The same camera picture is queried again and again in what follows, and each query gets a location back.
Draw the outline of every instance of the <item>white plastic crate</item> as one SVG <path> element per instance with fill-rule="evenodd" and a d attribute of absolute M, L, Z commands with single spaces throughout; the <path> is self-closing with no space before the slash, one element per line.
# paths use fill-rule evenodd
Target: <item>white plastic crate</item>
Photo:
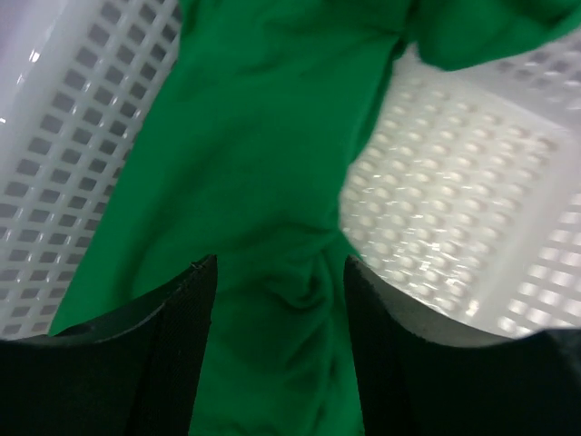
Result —
<path fill-rule="evenodd" d="M 0 336 L 15 339 L 48 329 L 175 61 L 180 15 L 176 0 L 18 0 L 0 17 Z M 352 167 L 345 232 L 387 281 L 462 322 L 581 325 L 579 109 L 581 34 L 454 74 L 408 55 Z"/>

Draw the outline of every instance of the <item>square hole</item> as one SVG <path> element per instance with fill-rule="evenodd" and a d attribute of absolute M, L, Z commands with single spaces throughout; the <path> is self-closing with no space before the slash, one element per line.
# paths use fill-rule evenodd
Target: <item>square hole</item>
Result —
<path fill-rule="evenodd" d="M 169 25 L 165 25 L 165 27 L 162 30 L 162 36 L 170 43 L 173 42 L 177 35 L 178 33 L 175 30 L 173 30 Z"/>
<path fill-rule="evenodd" d="M 18 207 L 12 204 L 0 203 L 0 218 L 12 218 L 18 212 Z"/>
<path fill-rule="evenodd" d="M 529 57 L 529 62 L 531 64 L 534 65 L 538 65 L 538 64 L 543 64 L 544 62 L 547 61 L 547 59 L 550 57 L 549 53 L 547 52 L 543 52 L 541 50 L 534 52 L 530 57 Z"/>
<path fill-rule="evenodd" d="M 69 97 L 67 94 L 56 93 L 56 96 L 53 99 L 53 107 L 63 112 L 70 113 L 74 107 L 74 99 Z"/>
<path fill-rule="evenodd" d="M 4 329 L 2 330 L 2 334 L 6 335 L 6 336 L 18 334 L 18 332 L 20 332 L 21 328 L 22 328 L 22 324 L 6 325 L 4 327 Z"/>
<path fill-rule="evenodd" d="M 123 106 L 121 106 L 121 110 L 119 112 L 128 118 L 133 118 L 133 116 L 137 112 L 137 107 L 135 107 L 131 103 L 125 102 L 123 103 Z"/>
<path fill-rule="evenodd" d="M 522 325 L 519 325 L 517 327 L 517 336 L 522 337 L 522 336 L 527 336 L 532 332 L 532 330 L 528 329 L 527 327 L 523 327 Z"/>
<path fill-rule="evenodd" d="M 79 50 L 79 53 L 77 53 L 75 59 L 79 64 L 92 69 L 99 60 L 99 57 L 88 48 L 83 47 L 81 50 Z"/>
<path fill-rule="evenodd" d="M 12 262 L 24 262 L 29 254 L 30 252 L 27 250 L 12 250 L 8 260 Z"/>
<path fill-rule="evenodd" d="M 573 316 L 577 318 L 581 318 L 581 302 L 575 300 L 569 300 L 563 306 L 563 309 L 567 313 L 571 313 Z"/>
<path fill-rule="evenodd" d="M 48 211 L 34 209 L 32 212 L 30 212 L 30 215 L 28 215 L 28 221 L 31 223 L 45 223 L 49 215 L 50 212 Z"/>
<path fill-rule="evenodd" d="M 121 11 L 107 2 L 101 8 L 101 16 L 112 25 L 116 25 L 121 19 Z"/>
<path fill-rule="evenodd" d="M 95 111 L 93 108 L 87 109 L 84 113 L 83 119 L 92 125 L 99 125 L 103 119 L 103 114 L 99 111 Z"/>
<path fill-rule="evenodd" d="M 54 288 L 51 290 L 51 293 L 48 295 L 48 298 L 63 298 L 64 294 L 66 293 L 65 288 Z"/>
<path fill-rule="evenodd" d="M 58 257 L 58 253 L 54 252 L 44 252 L 40 256 L 40 263 L 54 263 L 56 262 L 56 258 Z"/>
<path fill-rule="evenodd" d="M 509 61 L 500 61 L 497 63 L 497 70 L 500 73 L 507 73 L 515 67 L 514 64 L 510 63 Z"/>
<path fill-rule="evenodd" d="M 81 236 L 79 239 L 76 240 L 75 247 L 80 248 L 87 248 L 91 243 L 91 238 L 87 238 L 86 236 Z"/>
<path fill-rule="evenodd" d="M 109 141 L 108 139 L 105 139 L 103 141 L 103 143 L 101 144 L 101 146 L 99 147 L 99 150 L 105 154 L 108 155 L 113 155 L 113 153 L 115 153 L 115 149 L 117 148 L 117 144 L 113 143 L 111 141 Z"/>
<path fill-rule="evenodd" d="M 561 301 L 561 295 L 556 292 L 549 291 L 548 289 L 544 289 L 538 295 L 538 300 L 544 304 L 548 304 L 549 306 L 557 306 Z"/>
<path fill-rule="evenodd" d="M 74 130 L 73 141 L 75 141 L 78 144 L 87 145 L 89 143 L 89 141 L 91 141 L 91 137 L 92 137 L 92 135 L 88 131 L 86 131 L 84 129 L 77 128 Z"/>
<path fill-rule="evenodd" d="M 130 50 L 126 45 L 121 45 L 119 50 L 117 50 L 117 59 L 119 59 L 124 64 L 131 64 L 135 58 L 135 53 Z"/>
<path fill-rule="evenodd" d="M 544 279 L 547 276 L 548 269 L 541 265 L 531 265 L 527 274 L 538 279 Z"/>
<path fill-rule="evenodd" d="M 109 103 L 113 100 L 113 94 L 110 93 L 109 91 L 107 91 L 102 86 L 99 86 L 99 89 L 97 89 L 97 92 L 94 93 L 94 99 L 97 102 L 104 104 L 105 106 L 108 106 Z"/>
<path fill-rule="evenodd" d="M 530 297 L 537 293 L 537 289 L 538 289 L 537 286 L 534 285 L 533 283 L 521 283 L 518 288 L 518 291 L 523 295 L 527 295 Z"/>
<path fill-rule="evenodd" d="M 156 17 L 155 11 L 148 5 L 143 5 L 141 11 L 139 11 L 139 15 L 149 24 L 152 24 Z"/>
<path fill-rule="evenodd" d="M 109 67 L 105 79 L 112 84 L 120 84 L 124 76 L 121 70 L 115 68 L 114 66 Z"/>
<path fill-rule="evenodd" d="M 64 243 L 66 243 L 66 239 L 66 234 L 54 233 L 48 240 L 48 243 L 51 245 L 64 245 Z"/>
<path fill-rule="evenodd" d="M 563 320 L 552 320 L 551 326 L 558 328 L 558 329 L 569 329 L 574 327 L 571 322 L 563 321 Z"/>
<path fill-rule="evenodd" d="M 551 241 L 555 241 L 556 243 L 566 243 L 569 239 L 569 232 L 565 230 L 554 230 L 550 235 L 549 238 Z"/>
<path fill-rule="evenodd" d="M 579 86 L 581 84 L 581 71 L 577 71 L 571 75 L 566 83 L 572 86 Z"/>
<path fill-rule="evenodd" d="M 515 73 L 515 78 L 519 82 L 525 82 L 525 81 L 529 80 L 531 77 L 533 77 L 533 74 L 528 70 L 518 70 Z"/>
<path fill-rule="evenodd" d="M 67 183 L 70 177 L 71 173 L 68 171 L 54 170 L 53 174 L 51 175 L 51 181 L 55 183 Z"/>
<path fill-rule="evenodd" d="M 535 79 L 533 81 L 533 84 L 531 85 L 531 87 L 533 89 L 537 89 L 537 90 L 541 91 L 543 89 L 547 89 L 550 84 L 551 84 L 550 80 L 546 79 L 545 77 L 540 77 L 540 78 Z"/>
<path fill-rule="evenodd" d="M 80 159 L 81 154 L 75 150 L 71 150 L 70 148 L 64 150 L 63 154 L 61 155 L 61 160 L 63 162 L 67 162 L 68 164 L 76 165 L 79 163 Z"/>
<path fill-rule="evenodd" d="M 86 198 L 74 196 L 69 202 L 69 207 L 72 207 L 73 209 L 83 209 L 86 203 Z"/>
<path fill-rule="evenodd" d="M 561 262 L 569 266 L 581 266 L 581 254 L 571 252 L 563 253 Z"/>
<path fill-rule="evenodd" d="M 86 77 L 75 70 L 69 70 L 64 77 L 64 83 L 77 91 L 81 91 L 86 84 Z"/>
<path fill-rule="evenodd" d="M 101 159 L 93 159 L 91 164 L 89 165 L 89 170 L 94 171 L 96 173 L 102 173 L 105 171 L 107 167 L 107 162 L 102 161 Z"/>
<path fill-rule="evenodd" d="M 557 61 L 557 62 L 555 62 L 554 64 L 552 64 L 549 67 L 549 69 L 547 71 L 547 74 L 562 74 L 562 73 L 565 73 L 569 69 L 570 66 L 571 65 L 568 64 L 567 62 Z"/>
<path fill-rule="evenodd" d="M 574 279 L 575 277 L 573 275 L 562 271 L 555 271 L 551 276 L 551 282 L 565 288 L 570 287 L 573 284 Z"/>
<path fill-rule="evenodd" d="M 172 12 L 172 17 L 178 22 L 182 22 L 182 9 L 180 9 L 180 5 L 175 6 Z"/>
<path fill-rule="evenodd" d="M 74 223 L 76 223 L 76 216 L 67 214 L 63 215 L 61 220 L 58 222 L 58 224 L 62 225 L 63 227 L 73 227 Z"/>
<path fill-rule="evenodd" d="M 22 243 L 35 243 L 40 236 L 40 232 L 36 230 L 22 230 L 20 236 L 18 236 L 18 241 Z"/>
<path fill-rule="evenodd" d="M 13 282 L 18 278 L 20 270 L 2 270 L 0 272 L 0 281 L 2 282 Z"/>
<path fill-rule="evenodd" d="M 59 282 L 70 282 L 73 279 L 74 272 L 72 271 L 63 271 L 58 274 L 58 278 L 56 279 Z"/>
<path fill-rule="evenodd" d="M 153 68 L 150 64 L 145 63 L 141 71 L 142 77 L 145 77 L 147 80 L 151 82 L 156 74 L 157 70 Z"/>
<path fill-rule="evenodd" d="M 127 126 L 125 124 L 123 124 L 119 121 L 113 121 L 113 124 L 111 124 L 111 128 L 109 129 L 109 132 L 111 132 L 115 136 L 123 137 L 126 130 L 127 130 Z"/>
<path fill-rule="evenodd" d="M 159 44 L 153 46 L 152 56 L 154 59 L 156 59 L 159 62 L 163 62 L 163 59 L 165 58 L 166 55 L 167 52 L 163 50 L 163 48 Z"/>
<path fill-rule="evenodd" d="M 105 190 L 103 191 L 103 193 L 107 196 L 110 197 L 111 194 L 113 193 L 114 190 L 114 186 L 112 184 L 108 184 L 107 187 L 105 188 Z"/>
<path fill-rule="evenodd" d="M 35 176 L 40 170 L 40 164 L 30 161 L 28 159 L 23 159 L 20 161 L 18 166 L 16 166 L 16 172 L 23 175 Z"/>
<path fill-rule="evenodd" d="M 21 300 L 32 300 L 33 298 L 36 298 L 39 293 L 40 293 L 40 289 L 38 289 L 38 288 L 26 288 L 22 291 L 22 294 L 20 295 L 20 299 Z"/>
<path fill-rule="evenodd" d="M 28 306 L 19 306 L 14 307 L 12 310 L 12 317 L 13 318 L 20 318 L 21 316 L 26 316 L 30 312 L 30 307 Z"/>
<path fill-rule="evenodd" d="M 581 41 L 575 41 L 575 43 L 571 45 L 571 51 L 581 53 Z"/>
<path fill-rule="evenodd" d="M 48 330 L 48 322 L 35 322 L 32 328 L 34 333 L 42 333 Z"/>
<path fill-rule="evenodd" d="M 99 213 L 100 215 L 102 215 L 105 212 L 105 207 L 107 207 L 107 204 L 105 204 L 103 202 L 99 202 L 94 207 L 93 212 Z"/>
<path fill-rule="evenodd" d="M 30 274 L 30 281 L 31 282 L 43 282 L 48 277 L 48 271 L 33 271 Z"/>
<path fill-rule="evenodd" d="M 497 324 L 498 327 L 505 332 L 512 332 L 515 330 L 515 327 L 517 327 L 517 323 L 506 316 L 500 318 Z"/>
<path fill-rule="evenodd" d="M 137 45 L 140 45 L 143 42 L 143 39 L 145 39 L 145 32 L 136 25 L 132 25 L 129 32 L 127 32 L 127 36 L 137 43 Z"/>
<path fill-rule="evenodd" d="M 83 179 L 79 183 L 79 188 L 82 189 L 83 191 L 92 191 L 96 185 L 97 185 L 96 180 L 90 179 L 89 177 L 83 177 Z"/>
<path fill-rule="evenodd" d="M 46 156 L 48 152 L 51 150 L 52 144 L 45 139 L 41 138 L 33 138 L 33 140 L 28 145 L 28 150 L 33 153 L 42 154 Z"/>
<path fill-rule="evenodd" d="M 527 313 L 527 319 L 538 325 L 547 325 L 550 318 L 548 313 L 535 308 L 531 308 Z"/>
<path fill-rule="evenodd" d="M 45 189 L 42 191 L 38 199 L 43 203 L 55 204 L 60 196 L 61 193 L 58 193 L 57 191 L 53 191 L 52 189 Z"/>
<path fill-rule="evenodd" d="M 85 230 L 95 231 L 99 222 L 97 220 L 87 220 L 87 224 L 84 226 Z"/>
<path fill-rule="evenodd" d="M 133 86 L 131 87 L 131 90 L 129 91 L 129 94 L 131 94 L 133 97 L 138 98 L 139 100 L 141 100 L 142 98 L 145 97 L 145 93 L 147 92 L 147 89 L 138 84 L 137 82 L 135 82 L 133 84 Z"/>
<path fill-rule="evenodd" d="M 577 224 L 579 222 L 579 213 L 566 212 L 561 215 L 561 223 L 564 224 Z"/>
<path fill-rule="evenodd" d="M 10 182 L 4 193 L 11 197 L 23 198 L 28 192 L 28 185 L 20 182 Z"/>
<path fill-rule="evenodd" d="M 522 315 L 527 310 L 527 305 L 520 300 L 512 300 L 508 304 L 508 309 L 518 315 Z"/>
<path fill-rule="evenodd" d="M 56 309 L 58 309 L 58 306 L 56 304 L 48 304 L 45 307 L 43 307 L 43 309 L 40 311 L 40 314 L 52 315 L 53 313 L 56 312 Z"/>
<path fill-rule="evenodd" d="M 99 25 L 94 25 L 89 31 L 89 39 L 95 44 L 105 47 L 109 41 L 109 33 Z"/>
<path fill-rule="evenodd" d="M 82 254 L 75 254 L 75 253 L 73 253 L 73 254 L 69 255 L 69 257 L 66 260 L 66 262 L 69 265 L 78 265 L 81 262 L 82 259 L 83 259 L 83 255 Z"/>

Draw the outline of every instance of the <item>plastic container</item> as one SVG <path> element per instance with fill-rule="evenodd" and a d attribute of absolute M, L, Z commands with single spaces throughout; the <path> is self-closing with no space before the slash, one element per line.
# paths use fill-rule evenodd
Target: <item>plastic container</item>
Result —
<path fill-rule="evenodd" d="M 180 14 L 176 0 L 19 0 L 0 17 L 0 336 L 16 339 L 47 331 L 175 61 Z M 581 325 L 579 109 L 581 34 L 454 74 L 410 53 L 352 167 L 345 232 L 385 280 L 462 322 Z"/>

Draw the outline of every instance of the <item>dimpled plastic surface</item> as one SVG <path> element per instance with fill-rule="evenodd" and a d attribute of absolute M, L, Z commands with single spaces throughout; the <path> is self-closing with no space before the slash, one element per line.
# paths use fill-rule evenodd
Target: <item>dimpled plastic surface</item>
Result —
<path fill-rule="evenodd" d="M 581 324 L 581 246 L 569 243 L 581 208 L 566 206 L 578 180 L 574 133 L 469 74 L 400 62 L 343 191 L 344 231 L 384 280 L 462 322 L 515 336 Z M 568 264 L 531 256 L 547 253 L 554 232 L 563 242 L 550 253 Z M 531 282 L 538 292 L 522 297 Z"/>
<path fill-rule="evenodd" d="M 176 0 L 23 0 L 0 16 L 0 337 L 16 339 L 47 331 L 175 61 L 180 14 Z M 505 335 L 581 324 L 580 47 L 570 35 L 454 74 L 400 62 L 342 195 L 345 231 L 385 280 Z"/>

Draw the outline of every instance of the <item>white plastic basket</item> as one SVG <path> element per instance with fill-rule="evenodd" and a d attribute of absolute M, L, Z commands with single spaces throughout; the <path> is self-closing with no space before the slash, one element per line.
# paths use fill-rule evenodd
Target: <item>white plastic basket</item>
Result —
<path fill-rule="evenodd" d="M 0 336 L 15 339 L 48 329 L 180 16 L 176 0 L 19 0 L 0 20 Z M 581 34 L 454 74 L 408 54 L 352 167 L 345 232 L 379 275 L 462 322 L 581 325 L 579 109 Z"/>

